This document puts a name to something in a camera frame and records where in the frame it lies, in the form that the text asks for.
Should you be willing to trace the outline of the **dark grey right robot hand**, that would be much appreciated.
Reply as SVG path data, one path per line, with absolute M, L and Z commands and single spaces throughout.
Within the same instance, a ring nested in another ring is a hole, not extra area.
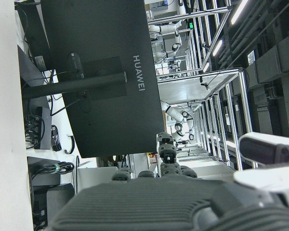
M 289 138 L 249 132 L 239 154 L 258 168 L 231 182 L 205 180 L 176 161 L 174 138 L 157 135 L 161 176 L 127 170 L 74 196 L 50 231 L 289 231 Z

